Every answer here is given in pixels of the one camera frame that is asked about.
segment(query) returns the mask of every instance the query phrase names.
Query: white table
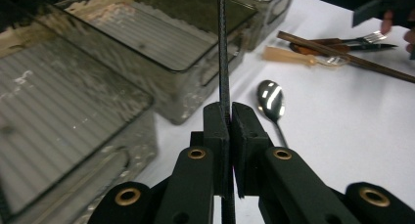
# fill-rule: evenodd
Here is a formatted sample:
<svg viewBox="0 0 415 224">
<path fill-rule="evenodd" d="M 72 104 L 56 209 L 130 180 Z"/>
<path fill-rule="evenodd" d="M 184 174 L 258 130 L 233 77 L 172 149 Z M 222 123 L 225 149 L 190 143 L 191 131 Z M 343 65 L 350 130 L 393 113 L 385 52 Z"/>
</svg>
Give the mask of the white table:
<svg viewBox="0 0 415 224">
<path fill-rule="evenodd" d="M 337 69 L 262 61 L 265 45 L 287 48 L 278 30 L 306 38 L 354 38 L 378 30 L 372 19 L 351 27 L 352 12 L 318 0 L 294 0 L 286 20 L 230 76 L 231 101 L 256 109 L 255 91 L 264 79 L 279 83 L 286 97 L 280 126 L 295 150 L 327 186 L 344 192 L 355 182 L 369 182 L 415 208 L 415 84 L 359 67 Z M 404 51 L 406 29 L 394 27 L 384 43 L 394 50 L 353 53 L 357 57 L 415 75 L 415 62 Z M 218 101 L 218 90 L 205 105 Z M 278 145 L 273 125 L 256 111 Z M 154 186 L 172 172 L 177 156 L 189 146 L 190 132 L 202 131 L 202 108 L 180 126 L 160 116 L 160 153 L 137 181 Z M 236 200 L 237 223 L 263 223 L 256 198 Z M 215 199 L 214 223 L 220 223 Z"/>
</svg>

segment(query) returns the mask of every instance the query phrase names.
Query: fork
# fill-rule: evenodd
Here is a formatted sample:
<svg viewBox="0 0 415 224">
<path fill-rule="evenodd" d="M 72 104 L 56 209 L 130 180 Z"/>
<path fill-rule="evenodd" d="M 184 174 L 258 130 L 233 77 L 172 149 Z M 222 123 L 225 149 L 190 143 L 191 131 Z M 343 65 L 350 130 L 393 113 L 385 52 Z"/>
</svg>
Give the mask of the fork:
<svg viewBox="0 0 415 224">
<path fill-rule="evenodd" d="M 327 39 L 317 39 L 312 40 L 322 45 L 340 45 L 340 44 L 350 44 L 350 43 L 357 43 L 357 44 L 373 44 L 378 41 L 386 39 L 386 35 L 382 34 L 380 31 L 372 32 L 368 35 L 357 37 L 354 39 L 339 39 L 339 38 L 327 38 Z"/>
<path fill-rule="evenodd" d="M 357 42 L 357 43 L 367 43 L 367 44 L 373 44 L 378 41 L 386 39 L 386 35 L 382 34 L 381 31 L 375 31 L 373 33 L 370 33 L 368 35 L 357 37 L 354 39 L 346 39 L 342 40 L 343 43 L 350 43 L 350 42 Z"/>
</svg>

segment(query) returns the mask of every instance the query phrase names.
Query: wooden chopstick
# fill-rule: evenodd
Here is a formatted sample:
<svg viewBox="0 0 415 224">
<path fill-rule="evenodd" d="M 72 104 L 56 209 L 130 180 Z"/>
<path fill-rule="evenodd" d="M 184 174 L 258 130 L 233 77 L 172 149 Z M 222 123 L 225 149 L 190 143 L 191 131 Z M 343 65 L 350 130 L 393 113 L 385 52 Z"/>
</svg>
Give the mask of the wooden chopstick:
<svg viewBox="0 0 415 224">
<path fill-rule="evenodd" d="M 373 70 L 376 71 L 378 73 L 384 74 L 384 75 L 388 75 L 397 79 L 401 79 L 401 80 L 405 80 L 411 83 L 415 83 L 415 76 L 409 75 L 409 74 L 405 74 L 403 72 L 391 69 L 389 67 L 385 67 L 385 66 L 381 66 L 375 63 L 372 63 L 370 61 L 366 61 L 357 57 L 354 57 L 353 55 L 347 54 L 347 53 L 343 53 L 340 51 L 337 51 L 335 49 L 332 49 L 330 47 L 327 47 L 325 45 L 320 45 L 318 43 L 294 36 L 290 33 L 284 32 L 284 31 L 280 31 L 278 32 L 277 35 L 278 38 L 292 42 L 294 44 L 300 45 L 300 46 L 304 46 L 307 47 L 309 49 L 318 51 L 324 55 L 327 56 L 346 56 L 350 59 L 351 63 L 357 64 L 362 68 L 368 69 L 368 70 Z"/>
</svg>

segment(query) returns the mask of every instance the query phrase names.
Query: clear plastic bin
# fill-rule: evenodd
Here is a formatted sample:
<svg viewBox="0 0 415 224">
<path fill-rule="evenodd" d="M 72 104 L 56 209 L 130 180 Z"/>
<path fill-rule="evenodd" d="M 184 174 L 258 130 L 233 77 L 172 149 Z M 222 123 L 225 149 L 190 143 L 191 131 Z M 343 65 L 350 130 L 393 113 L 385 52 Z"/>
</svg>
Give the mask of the clear plastic bin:
<svg viewBox="0 0 415 224">
<path fill-rule="evenodd" d="M 253 50 L 272 31 L 274 31 L 287 16 L 292 0 L 237 0 L 251 5 L 258 10 L 259 16 L 252 27 L 248 45 Z"/>
<path fill-rule="evenodd" d="M 3 224 L 87 218 L 156 155 L 153 98 L 45 26 L 47 14 L 0 0 L 0 18 Z"/>
<path fill-rule="evenodd" d="M 183 123 L 217 87 L 217 0 L 50 3 L 62 10 L 54 12 L 57 20 L 68 17 L 65 10 L 105 33 L 110 40 L 88 40 L 67 32 L 65 37 L 150 92 L 156 99 L 156 110 L 172 123 Z M 232 71 L 245 54 L 248 27 L 256 10 L 233 0 L 227 1 L 227 10 Z M 68 20 L 85 27 L 73 18 Z"/>
</svg>

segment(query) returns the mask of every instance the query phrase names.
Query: brass screw hole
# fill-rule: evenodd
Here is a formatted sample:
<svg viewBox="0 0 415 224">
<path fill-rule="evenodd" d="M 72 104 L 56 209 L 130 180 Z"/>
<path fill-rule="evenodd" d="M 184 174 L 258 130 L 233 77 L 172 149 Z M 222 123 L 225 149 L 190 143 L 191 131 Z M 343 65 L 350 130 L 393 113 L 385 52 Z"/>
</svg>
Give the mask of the brass screw hole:
<svg viewBox="0 0 415 224">
<path fill-rule="evenodd" d="M 124 188 L 116 194 L 115 202 L 120 206 L 128 206 L 140 199 L 141 192 L 136 188 Z"/>
<path fill-rule="evenodd" d="M 190 151 L 187 156 L 193 159 L 199 159 L 205 157 L 207 153 L 204 150 L 194 149 Z"/>
<path fill-rule="evenodd" d="M 284 151 L 284 150 L 275 150 L 274 151 L 274 156 L 279 158 L 279 159 L 290 159 L 293 156 L 291 155 L 291 153 Z"/>
<path fill-rule="evenodd" d="M 382 193 L 372 188 L 361 188 L 359 195 L 367 202 L 375 206 L 386 207 L 391 204 L 391 201 Z"/>
</svg>

